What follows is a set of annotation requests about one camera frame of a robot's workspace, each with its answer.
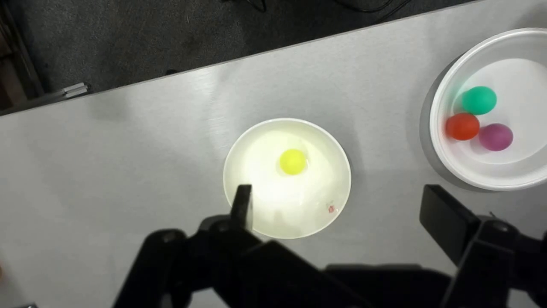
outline cable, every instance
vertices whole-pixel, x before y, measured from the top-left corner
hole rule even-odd
[[[267,0],[260,0],[260,6],[256,0],[248,0],[248,4],[251,4],[251,8],[261,15],[268,13]]]
[[[369,9],[369,11],[362,11],[362,9],[359,9],[359,8],[355,8],[355,6],[350,6],[350,4],[347,4],[347,3],[343,3],[343,0],[333,0],[333,3],[338,4],[340,8],[345,8],[345,9],[349,9],[349,11],[354,11],[354,13],[357,13],[357,15],[378,15],[378,13],[391,8],[393,3],[398,3],[398,0],[388,0],[388,3],[385,3],[385,4],[381,4],[381,6],[378,6],[378,8],[374,8],[374,9]],[[410,4],[410,3],[412,3],[412,0],[403,0],[403,3],[400,3],[391,13],[385,15],[385,18],[395,16],[398,11],[402,11],[402,9],[403,9],[407,4]]]

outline green ball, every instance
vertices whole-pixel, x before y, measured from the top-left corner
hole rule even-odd
[[[497,97],[490,88],[473,88],[463,93],[461,109],[472,115],[485,115],[496,109]]]

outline purple ball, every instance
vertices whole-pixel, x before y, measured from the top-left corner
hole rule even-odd
[[[513,145],[513,133],[506,126],[492,124],[480,131],[479,141],[489,151],[504,151]]]

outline gray floor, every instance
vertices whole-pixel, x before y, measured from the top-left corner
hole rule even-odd
[[[104,92],[467,0],[388,0],[374,15],[335,0],[267,0],[265,15],[244,0],[7,3],[48,92]]]

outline table surface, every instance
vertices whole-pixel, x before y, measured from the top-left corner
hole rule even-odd
[[[455,268],[419,225],[426,184],[523,234],[547,227],[547,187],[487,194],[429,163],[420,117],[438,78],[479,42],[547,28],[547,3],[489,0],[282,49],[0,119],[0,304],[109,307],[154,230],[195,234],[227,213],[222,163],[251,126],[279,117],[326,129],[354,187],[320,235],[285,242],[316,266]],[[217,304],[196,297],[195,307]],[[514,295],[514,307],[532,307]]]

